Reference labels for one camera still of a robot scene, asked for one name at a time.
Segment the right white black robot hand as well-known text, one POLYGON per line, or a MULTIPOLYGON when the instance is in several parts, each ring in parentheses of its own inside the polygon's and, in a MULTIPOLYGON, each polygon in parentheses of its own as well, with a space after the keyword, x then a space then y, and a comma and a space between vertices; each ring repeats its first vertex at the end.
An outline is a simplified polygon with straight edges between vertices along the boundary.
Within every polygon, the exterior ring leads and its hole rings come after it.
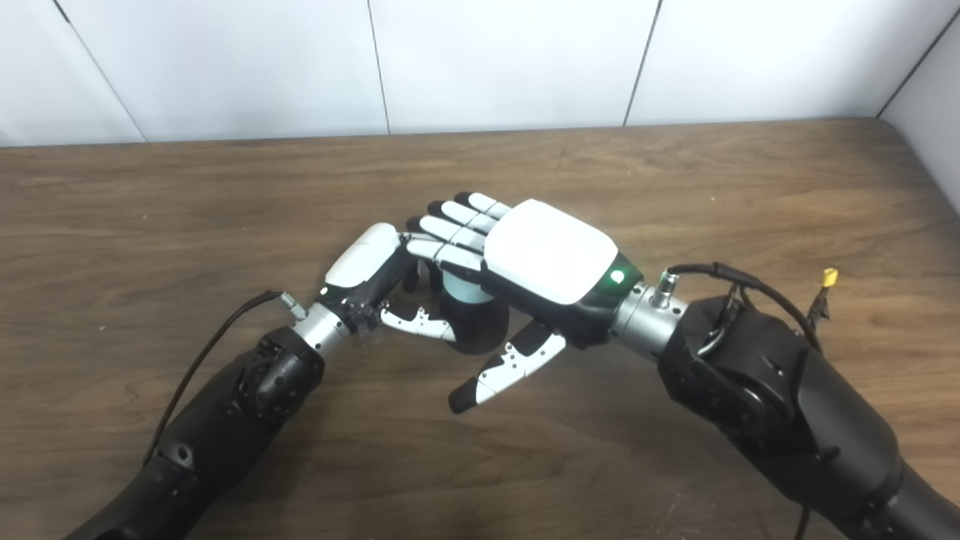
POLYGON ((449 394, 461 414, 531 376, 566 347, 609 342, 617 308, 644 275, 607 233, 555 206, 479 192, 436 199, 406 222, 406 247, 442 291, 454 348, 490 353, 449 394))

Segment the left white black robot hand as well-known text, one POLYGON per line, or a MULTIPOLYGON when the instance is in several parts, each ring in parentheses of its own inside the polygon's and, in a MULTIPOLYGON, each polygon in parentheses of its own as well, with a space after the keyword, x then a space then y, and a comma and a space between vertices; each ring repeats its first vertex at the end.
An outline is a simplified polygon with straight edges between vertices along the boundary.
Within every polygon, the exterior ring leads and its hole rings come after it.
POLYGON ((391 224, 370 226, 327 271, 316 303, 335 314, 350 334, 366 335, 385 325, 407 334, 455 342, 454 328, 421 305, 394 295, 412 292, 421 277, 421 260, 407 250, 421 232, 398 232, 391 224))

